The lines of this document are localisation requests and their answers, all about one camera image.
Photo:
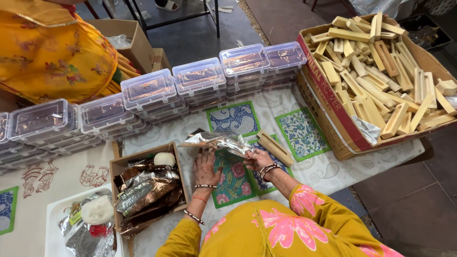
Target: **floral print card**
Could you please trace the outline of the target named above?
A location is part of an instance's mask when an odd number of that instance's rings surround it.
[[[297,161],[327,152],[330,147],[308,108],[276,117],[276,122]]]
[[[278,137],[276,134],[271,135],[271,137],[279,143]],[[258,143],[258,139],[249,141],[248,144],[252,145],[255,148],[258,148],[262,151],[266,151],[266,149]],[[282,170],[293,177],[293,174],[289,168],[287,168],[280,160],[278,160],[275,156],[270,153],[271,159],[281,166]],[[249,176],[251,176],[252,181],[254,182],[254,190],[257,195],[263,195],[269,192],[273,192],[276,190],[276,187],[273,186],[271,182],[265,182],[263,179],[260,178],[260,173],[257,171],[250,171]]]
[[[19,187],[12,187],[0,191],[0,235],[10,233],[14,229],[18,189]]]
[[[260,123],[251,101],[206,112],[211,131],[232,131],[244,137],[257,134]]]
[[[222,167],[222,175],[212,195],[216,209],[237,203],[255,196],[253,183],[243,164],[244,158],[218,150],[214,157],[214,172]]]

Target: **white printed tablecloth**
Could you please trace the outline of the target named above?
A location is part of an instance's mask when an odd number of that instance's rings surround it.
[[[239,99],[229,104],[249,100],[253,103],[261,129],[269,134],[276,134],[281,144],[288,149],[275,117],[306,106],[298,88],[263,92],[257,96]],[[123,155],[134,154],[158,145],[167,144],[170,141],[175,141],[179,144],[189,133],[198,128],[209,130],[205,112],[154,127],[145,134],[127,139],[124,142]],[[252,135],[246,137],[245,140],[249,141],[255,138],[255,135]],[[338,161],[333,152],[328,151],[304,161],[296,162],[291,167],[291,170],[295,178],[300,182],[308,184],[322,193],[331,194],[408,161],[423,151],[424,147],[418,139],[376,152],[358,155],[346,161]],[[182,173],[184,174],[183,180],[189,195],[192,194],[193,185],[195,184],[191,165],[196,154],[195,148],[178,148],[181,168],[183,169]],[[287,200],[279,191],[219,209],[215,209],[214,202],[209,200],[202,217],[207,224],[201,226],[203,235],[234,207],[259,199],[273,199],[288,206]],[[157,249],[163,245],[168,234],[174,229],[182,216],[182,212],[169,214],[136,236],[134,241],[135,257],[153,256]]]
[[[48,204],[109,183],[112,159],[110,141],[0,176],[0,192],[19,186],[14,230],[0,236],[0,256],[43,257]]]

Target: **white cotton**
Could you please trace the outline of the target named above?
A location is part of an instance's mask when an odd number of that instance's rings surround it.
[[[175,164],[175,156],[171,153],[158,153],[154,157],[154,165],[170,165],[171,167],[174,167]]]
[[[114,216],[114,208],[107,195],[86,203],[81,208],[81,218],[89,225],[100,225]]]

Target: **pink floral print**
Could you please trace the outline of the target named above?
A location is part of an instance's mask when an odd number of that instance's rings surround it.
[[[383,250],[383,254],[380,255],[378,254],[373,247],[368,246],[368,245],[361,245],[359,246],[360,250],[368,255],[369,257],[403,257],[403,255],[399,254],[398,252],[390,249],[389,247],[380,244],[379,245],[381,249]]]
[[[206,236],[205,236],[205,243],[206,243],[206,240],[209,239],[209,237],[211,236],[211,232],[213,234],[215,234],[217,231],[219,231],[219,226],[222,225],[222,223],[224,223],[227,219],[225,219],[225,217],[223,217],[220,221],[218,221],[216,224],[214,224],[214,226],[208,231],[208,233],[206,233]]]
[[[324,200],[314,195],[315,193],[316,191],[307,185],[300,185],[292,195],[290,209],[298,215],[303,215],[304,209],[306,209],[312,216],[315,216],[316,209],[313,204],[321,205],[324,203]]]
[[[234,177],[244,176],[244,166],[241,162],[235,163],[232,166],[232,173]]]
[[[229,201],[229,198],[227,197],[226,194],[222,193],[222,194],[218,194],[216,196],[216,201],[218,204],[223,204],[223,203],[226,203]]]
[[[221,179],[219,180],[219,185],[221,186],[225,180],[225,174],[221,174]]]
[[[315,238],[323,243],[329,241],[327,235],[323,232],[323,230],[326,232],[329,232],[329,230],[320,227],[313,220],[287,215],[275,208],[272,208],[272,210],[272,213],[264,210],[260,211],[265,227],[274,227],[268,236],[271,247],[275,247],[279,242],[282,247],[289,248],[292,245],[295,232],[297,232],[300,240],[312,251],[316,250]],[[253,220],[252,223],[256,223],[259,226],[257,220]]]
[[[241,185],[241,192],[243,193],[243,195],[250,195],[251,194],[251,186],[249,185],[249,183],[247,181],[245,181]]]

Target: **yellow kurta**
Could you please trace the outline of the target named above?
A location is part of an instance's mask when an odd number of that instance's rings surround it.
[[[242,204],[212,227],[201,251],[200,226],[183,219],[156,256],[402,256],[374,239],[355,213],[304,184],[292,191],[289,207]]]
[[[98,30],[72,11],[42,0],[7,2],[0,6],[0,89],[33,103],[58,98],[83,103],[119,93],[120,81],[139,76]],[[47,14],[48,23],[52,17],[68,23],[44,26],[31,5],[45,9],[41,17]]]

